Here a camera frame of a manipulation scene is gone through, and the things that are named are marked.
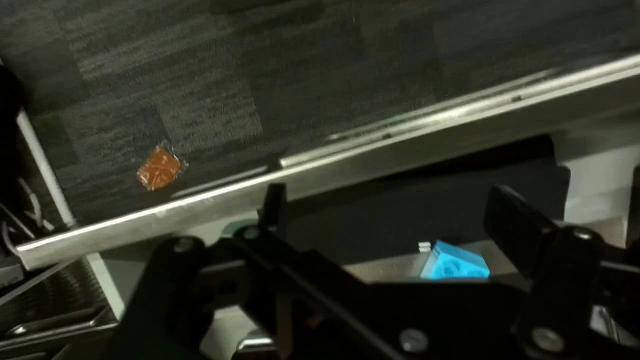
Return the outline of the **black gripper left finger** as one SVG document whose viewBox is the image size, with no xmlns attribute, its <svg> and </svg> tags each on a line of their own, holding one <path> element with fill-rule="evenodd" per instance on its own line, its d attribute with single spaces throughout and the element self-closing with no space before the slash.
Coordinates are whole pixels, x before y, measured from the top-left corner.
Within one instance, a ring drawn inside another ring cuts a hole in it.
<svg viewBox="0 0 640 360">
<path fill-rule="evenodd" d="M 164 240 L 152 254 L 107 360 L 214 360 L 202 342 L 219 310 L 238 306 L 259 331 L 233 360 L 287 360 L 279 334 L 277 263 L 288 189 L 270 184 L 259 222 L 207 246 L 201 239 Z"/>
</svg>

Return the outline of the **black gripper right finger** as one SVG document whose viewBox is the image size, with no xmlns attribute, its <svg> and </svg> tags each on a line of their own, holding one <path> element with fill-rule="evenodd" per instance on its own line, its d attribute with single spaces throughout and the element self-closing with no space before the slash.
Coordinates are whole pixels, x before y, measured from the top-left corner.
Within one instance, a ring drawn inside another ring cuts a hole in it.
<svg viewBox="0 0 640 360">
<path fill-rule="evenodd" d="M 529 360 L 640 360 L 624 345 L 592 329 L 607 308 L 639 339 L 639 248 L 611 246 L 603 235 L 554 222 L 508 187 L 495 187 L 484 214 L 487 235 L 531 282 L 514 339 Z"/>
</svg>

